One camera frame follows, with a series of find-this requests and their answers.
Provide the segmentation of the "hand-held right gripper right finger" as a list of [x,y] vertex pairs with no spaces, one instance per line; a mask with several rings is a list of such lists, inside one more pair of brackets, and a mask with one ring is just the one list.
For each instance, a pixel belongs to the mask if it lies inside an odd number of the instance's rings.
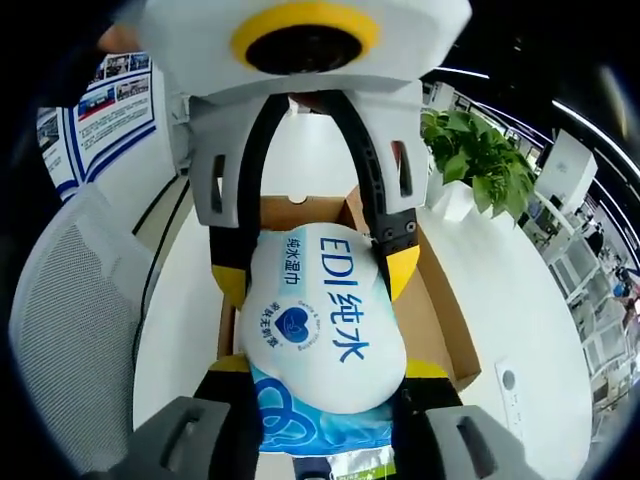
[[410,359],[391,399],[400,479],[538,479],[522,442],[491,415],[462,403],[439,365]]

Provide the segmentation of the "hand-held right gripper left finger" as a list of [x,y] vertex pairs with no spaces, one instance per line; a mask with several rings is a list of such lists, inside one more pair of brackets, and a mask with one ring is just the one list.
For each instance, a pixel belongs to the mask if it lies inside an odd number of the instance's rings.
[[106,479],[252,479],[262,424],[248,360],[216,361],[193,397],[181,396],[135,430]]

